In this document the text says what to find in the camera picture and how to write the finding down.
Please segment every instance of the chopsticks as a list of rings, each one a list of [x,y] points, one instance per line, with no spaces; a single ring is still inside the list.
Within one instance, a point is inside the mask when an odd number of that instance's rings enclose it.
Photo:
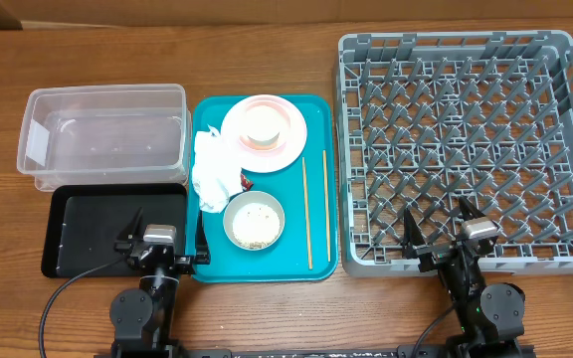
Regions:
[[[326,209],[326,256],[330,262],[330,222],[328,220],[328,173],[326,172],[326,150],[322,150],[322,161],[324,166],[324,207]]]
[[[306,184],[306,163],[302,157],[302,181],[304,183],[304,212],[306,214],[306,250],[308,251],[308,269],[313,269],[313,255],[310,247],[310,220],[308,218],[308,185]]]

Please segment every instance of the white bowl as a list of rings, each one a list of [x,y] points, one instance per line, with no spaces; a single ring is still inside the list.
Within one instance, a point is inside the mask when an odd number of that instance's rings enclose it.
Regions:
[[[278,234],[276,237],[266,245],[257,248],[250,248],[241,244],[234,235],[234,218],[238,212],[243,210],[249,204],[267,205],[269,208],[274,210],[276,214],[278,214],[278,220],[280,222],[280,227],[278,228]],[[283,206],[280,205],[278,200],[276,200],[276,198],[273,196],[260,191],[250,191],[238,195],[229,203],[227,209],[225,209],[225,215],[223,216],[223,225],[225,227],[225,234],[227,235],[227,238],[229,238],[229,240],[234,245],[244,250],[258,251],[273,245],[283,233],[283,230],[285,229],[285,210],[283,209]]]
[[[271,97],[251,97],[242,111],[243,143],[255,150],[272,150],[285,144],[290,130],[290,113]]]

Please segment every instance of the white tissue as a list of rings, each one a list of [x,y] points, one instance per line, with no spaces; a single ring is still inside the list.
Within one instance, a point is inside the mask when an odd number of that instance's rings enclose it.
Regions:
[[[200,197],[200,209],[220,213],[229,204],[229,198],[243,191],[242,167],[227,149],[218,129],[210,126],[209,130],[196,133],[191,182]]]

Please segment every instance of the wood grain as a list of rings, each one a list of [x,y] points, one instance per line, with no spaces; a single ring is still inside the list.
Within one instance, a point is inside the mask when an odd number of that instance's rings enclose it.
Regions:
[[[197,26],[573,17],[573,1],[502,0],[0,0],[0,24]]]
[[[332,103],[337,41],[354,32],[558,28],[573,20],[393,22],[306,26],[141,28],[0,32],[0,357],[36,357],[46,300],[63,283],[40,260],[50,194],[15,167],[20,124],[38,88],[177,83],[190,109],[207,96],[316,93]],[[573,276],[492,275],[526,294],[522,341],[540,357],[573,356]],[[109,303],[136,278],[91,278],[67,289],[47,325],[50,357],[107,352]],[[234,350],[385,348],[410,343],[448,298],[435,278],[205,285],[183,278],[174,334],[190,348]],[[429,338],[459,330],[449,317]]]

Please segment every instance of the gray dish rack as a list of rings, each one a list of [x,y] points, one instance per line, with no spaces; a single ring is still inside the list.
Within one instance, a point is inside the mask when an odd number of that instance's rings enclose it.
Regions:
[[[356,276],[420,275],[466,196],[500,226],[485,271],[573,273],[573,40],[562,31],[354,34],[339,41],[342,251]]]

